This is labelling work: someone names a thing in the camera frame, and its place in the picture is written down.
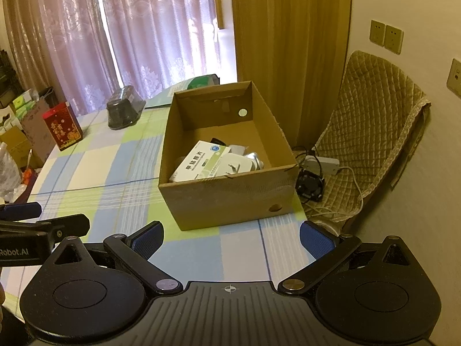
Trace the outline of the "person's left hand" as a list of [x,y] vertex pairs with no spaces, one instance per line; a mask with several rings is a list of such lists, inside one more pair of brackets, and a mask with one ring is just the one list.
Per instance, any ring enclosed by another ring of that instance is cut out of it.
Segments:
[[4,303],[5,303],[5,291],[4,291],[2,284],[0,283],[0,324],[2,324],[2,321],[4,318],[3,307],[2,307]]

